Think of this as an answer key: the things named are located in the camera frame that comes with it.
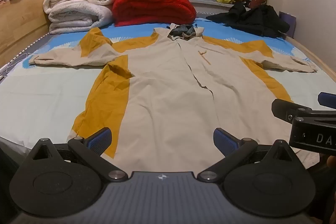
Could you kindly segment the beige and mustard jacket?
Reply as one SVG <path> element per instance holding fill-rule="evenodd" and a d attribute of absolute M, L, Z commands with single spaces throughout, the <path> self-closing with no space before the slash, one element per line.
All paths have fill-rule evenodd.
<path fill-rule="evenodd" d="M 271 105 L 290 96 L 268 71 L 317 70 L 262 40 L 236 44 L 201 28 L 187 40 L 155 28 L 117 43 L 94 28 L 75 47 L 34 55 L 30 64 L 101 68 L 71 132 L 87 138 L 109 128 L 106 154 L 126 172 L 199 172 L 222 158 L 213 143 L 219 127 L 261 144 L 288 138 L 290 126 Z"/>

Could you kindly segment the black clothes pile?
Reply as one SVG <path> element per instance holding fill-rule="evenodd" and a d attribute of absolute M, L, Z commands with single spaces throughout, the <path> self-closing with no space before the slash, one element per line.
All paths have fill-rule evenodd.
<path fill-rule="evenodd" d="M 290 25 L 270 5 L 261 5 L 247 11 L 239 2 L 228 12 L 210 15 L 206 19 L 249 34 L 270 38 L 280 37 L 290 29 Z"/>

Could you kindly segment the purple box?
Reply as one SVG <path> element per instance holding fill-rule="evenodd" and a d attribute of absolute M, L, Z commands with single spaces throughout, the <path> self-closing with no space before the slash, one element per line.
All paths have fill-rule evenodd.
<path fill-rule="evenodd" d="M 294 38 L 295 28 L 296 28 L 296 24 L 297 24 L 297 18 L 294 15 L 284 13 L 282 11 L 279 12 L 279 17 L 284 22 L 289 24 L 289 30 L 286 34 L 288 36 L 290 36 L 291 38 Z"/>

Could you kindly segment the white folded duvet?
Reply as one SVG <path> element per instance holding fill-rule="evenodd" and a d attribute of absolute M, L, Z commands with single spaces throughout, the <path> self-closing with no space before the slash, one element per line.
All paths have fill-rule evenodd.
<path fill-rule="evenodd" d="M 51 22 L 49 33 L 89 31 L 113 22 L 115 0 L 44 0 L 43 10 Z"/>

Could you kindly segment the wooden bed headboard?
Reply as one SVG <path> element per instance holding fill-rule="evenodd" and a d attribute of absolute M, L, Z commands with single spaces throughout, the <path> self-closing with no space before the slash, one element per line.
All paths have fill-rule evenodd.
<path fill-rule="evenodd" d="M 44 0 L 9 0 L 1 4 L 1 66 L 49 32 Z"/>

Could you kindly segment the red folded blanket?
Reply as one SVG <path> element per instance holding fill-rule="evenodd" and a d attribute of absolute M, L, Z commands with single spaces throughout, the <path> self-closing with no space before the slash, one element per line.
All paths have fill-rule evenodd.
<path fill-rule="evenodd" d="M 115 0 L 115 26 L 146 23 L 191 24 L 197 17 L 189 0 Z"/>

